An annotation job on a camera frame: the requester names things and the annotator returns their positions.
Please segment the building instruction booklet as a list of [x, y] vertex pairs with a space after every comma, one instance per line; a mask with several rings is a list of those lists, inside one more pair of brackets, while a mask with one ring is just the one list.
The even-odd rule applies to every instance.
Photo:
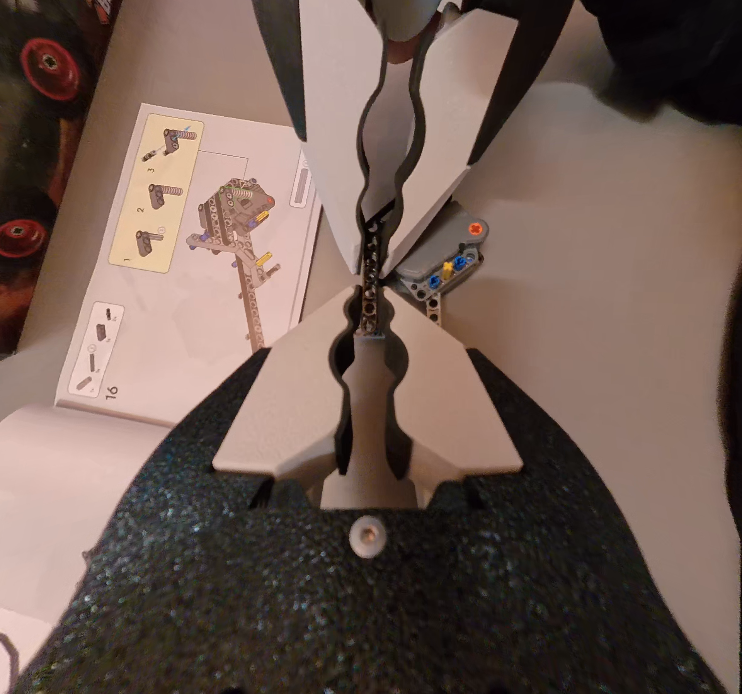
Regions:
[[55, 400], [2, 421], [2, 692], [153, 449], [299, 322], [320, 211], [291, 128], [141, 105]]

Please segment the black toy set box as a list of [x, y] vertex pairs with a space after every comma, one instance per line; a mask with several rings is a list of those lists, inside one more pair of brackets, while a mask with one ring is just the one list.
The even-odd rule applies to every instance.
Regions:
[[1, 357], [18, 348], [123, 0], [1, 0]]

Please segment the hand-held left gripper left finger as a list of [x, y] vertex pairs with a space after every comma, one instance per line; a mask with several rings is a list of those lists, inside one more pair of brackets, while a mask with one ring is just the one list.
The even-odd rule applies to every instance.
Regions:
[[212, 465], [231, 474], [295, 480], [320, 502], [325, 479], [344, 474], [353, 444], [349, 386], [361, 286], [339, 293], [278, 339]]

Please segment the grey desk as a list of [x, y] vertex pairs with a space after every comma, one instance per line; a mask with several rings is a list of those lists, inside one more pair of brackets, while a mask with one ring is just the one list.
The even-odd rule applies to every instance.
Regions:
[[[738, 687], [738, 539], [720, 356], [740, 264], [740, 130], [603, 101], [577, 1], [537, 84], [459, 187], [490, 223], [444, 325], [583, 450], [679, 625]], [[31, 302], [2, 418], [53, 402], [142, 102], [290, 125], [250, 0], [124, 0]]]

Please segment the black toy brick beam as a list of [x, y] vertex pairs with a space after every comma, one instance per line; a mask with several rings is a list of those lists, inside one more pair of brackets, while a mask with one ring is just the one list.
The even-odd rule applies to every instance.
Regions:
[[356, 336], [383, 339], [379, 313], [379, 270], [383, 261], [379, 258], [381, 231], [389, 211], [381, 210], [370, 218], [364, 230], [363, 255], [361, 259], [361, 309]]

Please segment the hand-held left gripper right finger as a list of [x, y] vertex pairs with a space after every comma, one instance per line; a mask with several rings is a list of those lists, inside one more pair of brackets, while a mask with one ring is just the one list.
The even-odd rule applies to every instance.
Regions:
[[401, 297], [385, 297], [385, 447], [394, 476], [429, 504], [442, 483], [523, 467], [466, 347]]

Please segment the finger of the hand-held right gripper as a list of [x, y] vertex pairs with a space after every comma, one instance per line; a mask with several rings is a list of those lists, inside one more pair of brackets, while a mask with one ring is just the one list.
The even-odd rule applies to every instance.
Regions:
[[303, 148], [324, 213], [352, 274], [366, 185], [358, 130], [380, 80], [383, 42], [359, 0], [299, 0], [306, 116]]
[[435, 34], [414, 77], [422, 107], [413, 138], [414, 160], [401, 185], [402, 215], [386, 245], [383, 270], [393, 270], [469, 171], [485, 112], [494, 93], [518, 21], [474, 9], [448, 20]]

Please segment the person's dark clothing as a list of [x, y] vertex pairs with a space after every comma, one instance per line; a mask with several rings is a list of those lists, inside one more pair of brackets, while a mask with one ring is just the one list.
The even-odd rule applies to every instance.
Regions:
[[718, 415], [725, 454], [725, 487], [741, 535], [741, 266], [727, 305], [720, 352]]

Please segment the grey toy brick assembly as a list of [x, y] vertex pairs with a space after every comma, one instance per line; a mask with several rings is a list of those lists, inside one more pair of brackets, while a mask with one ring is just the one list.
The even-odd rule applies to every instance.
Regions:
[[484, 219], [450, 198], [393, 270], [395, 290], [424, 305], [427, 318], [442, 326], [442, 297], [482, 265], [482, 246], [489, 234]]

